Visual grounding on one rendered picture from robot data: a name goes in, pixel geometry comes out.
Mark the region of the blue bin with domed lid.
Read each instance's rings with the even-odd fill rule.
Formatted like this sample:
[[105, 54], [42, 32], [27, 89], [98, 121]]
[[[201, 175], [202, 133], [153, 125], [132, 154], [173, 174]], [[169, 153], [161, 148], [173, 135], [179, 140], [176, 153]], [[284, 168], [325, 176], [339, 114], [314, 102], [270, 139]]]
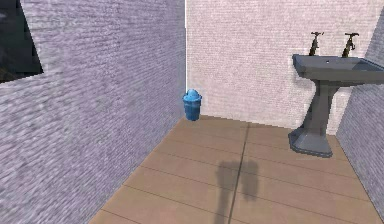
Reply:
[[202, 96], [195, 90], [189, 89], [183, 96], [186, 119], [196, 121], [200, 116]]

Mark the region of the bronze tap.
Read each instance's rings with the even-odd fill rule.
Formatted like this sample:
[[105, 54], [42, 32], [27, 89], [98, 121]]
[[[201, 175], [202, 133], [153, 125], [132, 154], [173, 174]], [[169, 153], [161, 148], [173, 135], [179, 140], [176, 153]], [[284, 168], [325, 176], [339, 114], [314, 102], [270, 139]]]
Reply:
[[355, 36], [358, 36], [358, 33], [353, 32], [353, 33], [346, 33], [346, 36], [348, 37], [348, 40], [345, 44], [345, 48], [342, 53], [343, 58], [347, 58], [349, 56], [350, 51], [355, 49], [355, 44], [353, 43], [353, 38]]
[[324, 32], [311, 32], [311, 34], [314, 36], [314, 39], [312, 41], [312, 45], [311, 45], [311, 48], [310, 48], [310, 51], [309, 51], [309, 56], [314, 56], [315, 53], [316, 53], [316, 50], [319, 48], [318, 46], [318, 36], [319, 35], [324, 35]]

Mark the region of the dark window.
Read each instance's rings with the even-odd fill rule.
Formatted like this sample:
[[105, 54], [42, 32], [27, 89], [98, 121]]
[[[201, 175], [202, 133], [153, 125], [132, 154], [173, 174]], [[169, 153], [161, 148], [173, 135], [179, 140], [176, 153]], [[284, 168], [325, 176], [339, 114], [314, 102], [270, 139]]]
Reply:
[[0, 84], [42, 73], [20, 0], [0, 0]]

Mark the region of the grey pedestal sink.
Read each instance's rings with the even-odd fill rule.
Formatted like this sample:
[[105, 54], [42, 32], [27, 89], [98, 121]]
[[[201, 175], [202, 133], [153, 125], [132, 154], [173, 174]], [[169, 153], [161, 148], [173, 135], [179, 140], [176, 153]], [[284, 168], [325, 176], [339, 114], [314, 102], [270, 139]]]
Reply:
[[384, 67], [364, 58], [294, 54], [293, 66], [316, 91], [301, 126], [288, 134], [290, 148], [301, 154], [330, 158], [326, 138], [332, 99], [340, 87], [384, 84]]

